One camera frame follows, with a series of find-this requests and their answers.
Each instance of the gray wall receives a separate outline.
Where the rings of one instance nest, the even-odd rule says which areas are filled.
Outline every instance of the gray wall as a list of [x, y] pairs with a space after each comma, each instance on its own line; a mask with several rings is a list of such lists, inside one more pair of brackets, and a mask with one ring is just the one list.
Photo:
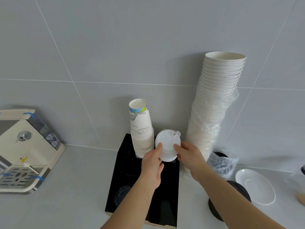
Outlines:
[[128, 102], [185, 134], [204, 53], [246, 54], [217, 145], [240, 163], [305, 163], [305, 0], [0, 0], [0, 108], [63, 142], [117, 150]]

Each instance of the person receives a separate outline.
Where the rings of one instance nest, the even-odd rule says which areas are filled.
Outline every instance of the person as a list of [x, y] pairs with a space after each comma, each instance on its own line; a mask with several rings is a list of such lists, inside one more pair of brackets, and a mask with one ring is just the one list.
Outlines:
[[[191, 171], [192, 177], [204, 188], [229, 229], [284, 229], [215, 173], [196, 146], [181, 142], [181, 146], [175, 144], [174, 148], [178, 153], [178, 160]], [[160, 175], [164, 167], [159, 159], [161, 150], [162, 143], [159, 143], [155, 150], [145, 154], [138, 180], [101, 229], [143, 227], [154, 191], [161, 183]]]

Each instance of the drip tray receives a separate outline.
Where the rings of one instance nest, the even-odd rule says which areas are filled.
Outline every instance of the drip tray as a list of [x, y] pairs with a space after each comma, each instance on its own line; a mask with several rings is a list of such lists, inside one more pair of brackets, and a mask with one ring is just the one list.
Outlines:
[[[37, 172], [41, 172], [43, 167], [35, 167]], [[0, 191], [3, 189], [25, 189], [28, 188], [36, 179], [32, 170], [27, 167], [11, 167], [0, 178]]]

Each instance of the cup stack in plastic wrap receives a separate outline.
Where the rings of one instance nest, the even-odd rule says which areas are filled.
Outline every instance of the cup stack in plastic wrap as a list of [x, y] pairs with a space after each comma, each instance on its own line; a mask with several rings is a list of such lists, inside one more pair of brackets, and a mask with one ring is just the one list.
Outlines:
[[236, 85], [245, 59], [231, 52], [205, 55], [186, 134], [186, 140], [200, 149], [205, 160], [213, 150], [227, 108], [238, 97]]
[[155, 146], [154, 131], [146, 100], [132, 100], [129, 103], [129, 114], [130, 134], [135, 154], [137, 157], [143, 158]]

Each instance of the forearm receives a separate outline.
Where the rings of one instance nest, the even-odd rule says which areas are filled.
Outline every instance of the forearm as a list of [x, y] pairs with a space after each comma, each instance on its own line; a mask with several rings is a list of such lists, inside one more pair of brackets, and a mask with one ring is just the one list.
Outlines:
[[228, 228], [283, 228], [251, 204], [210, 167], [204, 166], [198, 177], [199, 183]]
[[140, 229], [143, 227], [154, 188], [140, 177], [119, 207], [101, 229]]

